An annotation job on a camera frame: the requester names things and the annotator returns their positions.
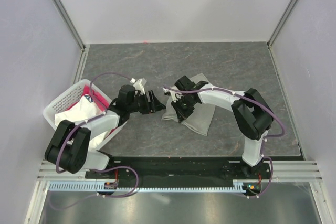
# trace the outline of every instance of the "gray mat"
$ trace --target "gray mat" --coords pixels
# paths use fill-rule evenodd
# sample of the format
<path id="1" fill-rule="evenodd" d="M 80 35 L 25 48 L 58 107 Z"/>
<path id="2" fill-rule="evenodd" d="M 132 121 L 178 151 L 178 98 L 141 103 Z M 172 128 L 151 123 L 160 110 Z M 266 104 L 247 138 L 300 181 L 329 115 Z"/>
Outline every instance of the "gray mat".
<path id="1" fill-rule="evenodd" d="M 272 61 L 264 42 L 169 43 L 91 45 L 83 79 L 106 71 L 119 71 L 134 78 L 145 77 L 166 104 L 162 85 L 172 86 L 183 75 L 203 73 L 212 84 L 232 90 L 257 89 L 288 128 L 286 136 L 270 139 L 267 155 L 300 155 Z M 96 85 L 110 98 L 127 82 L 119 77 L 101 77 Z M 104 148 L 121 156 L 233 156 L 243 153 L 243 135 L 234 116 L 216 108 L 208 136 L 201 136 L 173 121 L 161 121 L 164 111 L 150 115 L 131 114 L 124 129 Z M 274 123 L 271 132 L 279 132 Z"/>

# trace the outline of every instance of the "gray towel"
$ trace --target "gray towel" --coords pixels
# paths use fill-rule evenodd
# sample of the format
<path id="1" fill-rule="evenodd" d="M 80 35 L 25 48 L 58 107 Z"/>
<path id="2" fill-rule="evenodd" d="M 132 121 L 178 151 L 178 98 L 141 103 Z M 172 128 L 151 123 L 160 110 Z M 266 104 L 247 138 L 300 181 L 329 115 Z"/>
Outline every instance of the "gray towel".
<path id="1" fill-rule="evenodd" d="M 190 79 L 195 83 L 198 83 L 199 81 L 208 81 L 208 79 L 202 73 L 191 77 Z M 176 112 L 171 106 L 172 101 L 172 97 L 169 97 L 167 101 L 166 112 L 163 114 L 162 120 L 174 120 L 175 122 L 178 122 Z M 197 103 L 195 105 L 194 113 L 192 113 L 181 124 L 184 124 L 190 130 L 200 135 L 207 136 L 214 112 L 215 105 Z"/>

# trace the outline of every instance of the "white wall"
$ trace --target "white wall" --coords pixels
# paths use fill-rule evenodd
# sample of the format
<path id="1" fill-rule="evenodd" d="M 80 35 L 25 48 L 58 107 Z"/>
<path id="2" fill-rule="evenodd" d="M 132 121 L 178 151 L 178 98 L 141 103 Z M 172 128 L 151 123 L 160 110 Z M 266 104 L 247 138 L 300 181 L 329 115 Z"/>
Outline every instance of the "white wall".
<path id="1" fill-rule="evenodd" d="M 0 222 L 17 224 L 53 133 L 43 108 L 70 86 L 80 50 L 51 0 L 0 6 Z"/>
<path id="2" fill-rule="evenodd" d="M 299 0 L 274 44 L 303 150 L 336 206 L 336 0 Z"/>
<path id="3" fill-rule="evenodd" d="M 62 0 L 87 44 L 267 41 L 289 0 Z"/>

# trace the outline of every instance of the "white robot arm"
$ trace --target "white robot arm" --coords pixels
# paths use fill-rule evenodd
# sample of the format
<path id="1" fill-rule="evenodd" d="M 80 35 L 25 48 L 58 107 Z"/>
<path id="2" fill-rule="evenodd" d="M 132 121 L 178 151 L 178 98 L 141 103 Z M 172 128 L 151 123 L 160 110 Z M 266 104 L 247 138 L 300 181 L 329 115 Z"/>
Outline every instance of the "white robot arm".
<path id="1" fill-rule="evenodd" d="M 195 84 L 186 76 L 180 78 L 175 83 L 175 86 L 178 90 L 181 90 L 181 93 L 172 90 L 168 92 L 167 89 L 164 89 L 164 91 L 166 94 L 172 96 L 173 102 L 171 105 L 176 111 L 179 122 L 182 122 L 193 113 L 196 103 L 213 104 L 233 112 L 238 127 L 245 136 L 243 161 L 250 167 L 259 164 L 262 159 L 260 153 L 262 140 L 268 134 L 273 118 L 260 107 L 240 98 L 246 96 L 269 109 L 267 103 L 257 90 L 250 89 L 246 92 L 231 91 L 225 93 L 216 90 L 220 88 L 208 82 L 201 81 Z M 183 91 L 193 90 L 199 90 L 199 92 L 183 93 Z"/>
<path id="2" fill-rule="evenodd" d="M 144 79 L 139 79 L 134 85 L 123 85 L 118 97 L 98 116 L 83 122 L 60 122 L 45 151 L 45 159 L 70 173 L 82 168 L 105 169 L 109 157 L 102 152 L 88 151 L 90 140 L 111 129 L 116 135 L 131 113 L 150 114 L 165 109 L 152 90 L 145 92 L 144 85 Z"/>

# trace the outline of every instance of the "plastic basket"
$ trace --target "plastic basket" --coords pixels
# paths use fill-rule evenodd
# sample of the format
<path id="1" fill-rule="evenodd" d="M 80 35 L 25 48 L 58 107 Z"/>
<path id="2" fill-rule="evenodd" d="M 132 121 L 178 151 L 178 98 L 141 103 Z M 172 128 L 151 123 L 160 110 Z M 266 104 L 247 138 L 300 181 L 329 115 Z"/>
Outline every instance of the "plastic basket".
<path id="1" fill-rule="evenodd" d="M 85 85 L 90 85 L 90 81 L 81 80 L 77 82 L 45 107 L 43 116 L 54 130 L 57 128 L 55 126 L 55 114 L 66 111 L 74 103 L 79 102 Z M 99 92 L 109 103 L 112 102 L 112 100 L 98 89 L 96 85 L 92 84 L 92 89 Z"/>

